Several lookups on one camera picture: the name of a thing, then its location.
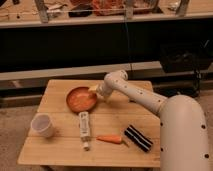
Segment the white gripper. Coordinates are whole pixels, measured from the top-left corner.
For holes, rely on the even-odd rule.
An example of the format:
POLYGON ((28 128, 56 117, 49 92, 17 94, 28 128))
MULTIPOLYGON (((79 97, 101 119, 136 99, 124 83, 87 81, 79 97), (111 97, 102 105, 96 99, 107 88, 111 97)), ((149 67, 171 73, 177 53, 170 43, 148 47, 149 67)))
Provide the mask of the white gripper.
POLYGON ((104 98, 105 101, 107 101, 112 94, 112 89, 108 87, 104 82, 100 83, 99 85, 91 86, 88 91, 97 92, 104 98))

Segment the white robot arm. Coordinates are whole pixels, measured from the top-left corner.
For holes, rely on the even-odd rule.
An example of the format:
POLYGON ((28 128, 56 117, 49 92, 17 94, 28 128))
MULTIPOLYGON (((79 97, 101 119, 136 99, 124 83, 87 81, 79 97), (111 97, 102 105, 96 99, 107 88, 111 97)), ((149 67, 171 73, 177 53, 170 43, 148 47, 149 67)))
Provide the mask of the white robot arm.
POLYGON ((127 81, 124 70, 110 72, 90 91, 109 98, 123 93, 160 119, 160 171, 211 171, 204 110, 192 97, 166 97, 127 81))

